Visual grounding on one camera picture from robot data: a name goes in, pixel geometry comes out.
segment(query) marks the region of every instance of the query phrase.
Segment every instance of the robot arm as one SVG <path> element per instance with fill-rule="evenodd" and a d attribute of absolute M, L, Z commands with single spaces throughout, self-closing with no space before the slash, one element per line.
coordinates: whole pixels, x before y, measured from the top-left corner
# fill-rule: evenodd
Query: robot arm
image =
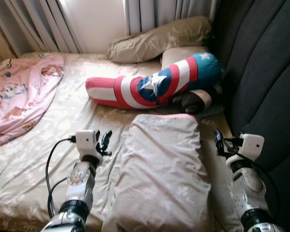
<path fill-rule="evenodd" d="M 57 215 L 41 230 L 42 232 L 85 232 L 95 185 L 96 169 L 103 162 L 112 132 L 108 131 L 98 143 L 99 131 L 83 130 L 76 133 L 76 146 L 80 162 L 76 163 L 67 177 L 68 189 L 64 203 Z"/>
<path fill-rule="evenodd" d="M 264 182 L 252 168 L 251 162 L 233 153 L 239 150 L 238 153 L 254 161 L 262 151 L 264 138 L 259 135 L 241 134 L 239 138 L 224 139 L 218 129 L 214 133 L 217 154 L 226 157 L 227 167 L 233 172 L 234 208 L 245 231 L 283 232 L 282 228 L 274 224 L 274 219 L 268 210 L 264 198 L 266 193 Z M 233 145 L 228 147 L 229 152 L 224 151 L 226 141 Z"/>

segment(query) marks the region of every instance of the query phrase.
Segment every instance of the star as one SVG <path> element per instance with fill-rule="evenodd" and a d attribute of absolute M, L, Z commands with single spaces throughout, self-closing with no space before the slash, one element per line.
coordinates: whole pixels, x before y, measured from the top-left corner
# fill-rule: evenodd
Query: star
<path fill-rule="evenodd" d="M 158 72 L 149 76 L 149 81 L 143 85 L 142 88 L 151 89 L 154 91 L 155 96 L 157 96 L 157 86 L 160 84 L 167 76 L 159 76 Z"/>
<path fill-rule="evenodd" d="M 202 59 L 210 59 L 209 54 L 207 52 L 200 54 L 200 57 L 202 57 Z"/>

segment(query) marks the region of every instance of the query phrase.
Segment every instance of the captain america pillow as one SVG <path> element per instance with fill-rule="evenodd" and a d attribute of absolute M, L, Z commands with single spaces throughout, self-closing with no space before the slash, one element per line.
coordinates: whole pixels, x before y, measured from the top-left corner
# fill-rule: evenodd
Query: captain america pillow
<path fill-rule="evenodd" d="M 96 103 L 119 108 L 147 109 L 171 102 L 175 95 L 213 86 L 221 67 L 208 52 L 197 53 L 150 76 L 92 77 L 86 90 Z"/>

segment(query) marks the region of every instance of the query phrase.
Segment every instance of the pink blanket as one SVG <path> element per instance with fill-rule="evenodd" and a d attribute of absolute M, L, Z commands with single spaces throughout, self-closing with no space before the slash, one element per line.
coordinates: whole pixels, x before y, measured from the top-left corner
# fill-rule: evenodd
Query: pink blanket
<path fill-rule="evenodd" d="M 63 77 L 63 58 L 0 63 L 0 145 L 31 130 L 49 107 Z"/>

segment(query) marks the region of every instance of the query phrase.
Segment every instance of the gray headboard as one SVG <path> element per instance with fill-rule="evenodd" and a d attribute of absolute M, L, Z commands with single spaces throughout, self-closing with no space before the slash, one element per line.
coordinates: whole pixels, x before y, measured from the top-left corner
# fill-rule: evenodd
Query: gray headboard
<path fill-rule="evenodd" d="M 257 162 L 278 187 L 278 223 L 290 231 L 290 0 L 222 0 L 214 35 L 229 125 L 233 135 L 265 137 Z M 275 194 L 264 180 L 275 214 Z"/>

